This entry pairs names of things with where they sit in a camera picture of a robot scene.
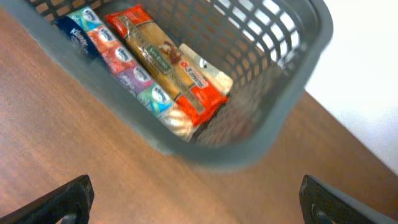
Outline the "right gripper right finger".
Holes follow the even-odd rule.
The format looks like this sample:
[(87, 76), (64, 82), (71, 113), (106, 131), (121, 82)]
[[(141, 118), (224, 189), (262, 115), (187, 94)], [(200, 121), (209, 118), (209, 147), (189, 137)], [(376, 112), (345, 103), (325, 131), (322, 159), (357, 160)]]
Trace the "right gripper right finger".
[(306, 224), (397, 224), (396, 220), (312, 175), (303, 177), (298, 197)]

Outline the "red spaghetti pack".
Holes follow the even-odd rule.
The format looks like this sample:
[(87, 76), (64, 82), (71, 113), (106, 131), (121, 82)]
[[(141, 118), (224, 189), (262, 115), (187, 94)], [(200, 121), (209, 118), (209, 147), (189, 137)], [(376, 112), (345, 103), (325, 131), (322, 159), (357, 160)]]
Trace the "red spaghetti pack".
[(207, 122), (228, 101), (140, 5), (104, 18), (194, 126)]

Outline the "grey plastic slatted basket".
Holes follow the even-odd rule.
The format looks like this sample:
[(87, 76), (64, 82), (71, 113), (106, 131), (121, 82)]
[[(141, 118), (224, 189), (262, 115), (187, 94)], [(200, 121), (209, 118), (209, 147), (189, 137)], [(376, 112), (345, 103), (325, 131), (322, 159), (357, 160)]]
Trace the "grey plastic slatted basket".
[(215, 169), (248, 166), (270, 148), (333, 35), (323, 0), (141, 1), (173, 41), (187, 44), (233, 79), (227, 104), (197, 140), (187, 143), (118, 85), (98, 60), (83, 58), (54, 26), (57, 19), (86, 6), (104, 17), (133, 5), (1, 2), (55, 62), (152, 147)]

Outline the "blue Kleenex tissue multipack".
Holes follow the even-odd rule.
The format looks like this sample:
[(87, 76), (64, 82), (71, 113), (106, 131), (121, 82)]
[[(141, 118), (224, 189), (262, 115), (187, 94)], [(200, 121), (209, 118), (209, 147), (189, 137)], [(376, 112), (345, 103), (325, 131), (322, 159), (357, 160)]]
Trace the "blue Kleenex tissue multipack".
[(97, 14), (86, 6), (55, 21), (89, 58), (101, 57), (119, 84), (158, 117), (174, 102)]

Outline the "beige powder pouch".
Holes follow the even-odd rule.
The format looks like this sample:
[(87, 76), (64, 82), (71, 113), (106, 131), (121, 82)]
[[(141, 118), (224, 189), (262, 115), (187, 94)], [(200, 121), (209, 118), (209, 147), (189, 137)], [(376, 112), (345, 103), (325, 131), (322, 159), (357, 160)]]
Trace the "beige powder pouch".
[[(228, 95), (233, 80), (227, 76), (224, 72), (208, 63), (202, 56), (198, 55), (188, 45), (181, 44), (178, 47), (178, 51), (175, 46), (170, 42), (164, 42), (163, 45), (159, 46), (160, 50), (167, 54), (170, 58), (178, 58), (181, 54), (189, 56), (190, 59), (196, 63), (201, 69), (204, 77), (206, 77), (222, 94)], [(175, 135), (182, 138), (184, 141), (189, 141), (195, 131), (198, 129), (194, 127), (188, 116), (177, 106), (175, 103), (166, 114), (161, 116), (161, 122), (171, 130)]]

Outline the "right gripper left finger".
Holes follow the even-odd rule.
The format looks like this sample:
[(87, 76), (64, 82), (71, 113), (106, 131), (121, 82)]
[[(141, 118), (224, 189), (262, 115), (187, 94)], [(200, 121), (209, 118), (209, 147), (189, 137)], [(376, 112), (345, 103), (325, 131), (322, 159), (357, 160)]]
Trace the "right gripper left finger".
[(1, 223), (87, 224), (94, 197), (90, 177), (81, 175), (1, 217)]

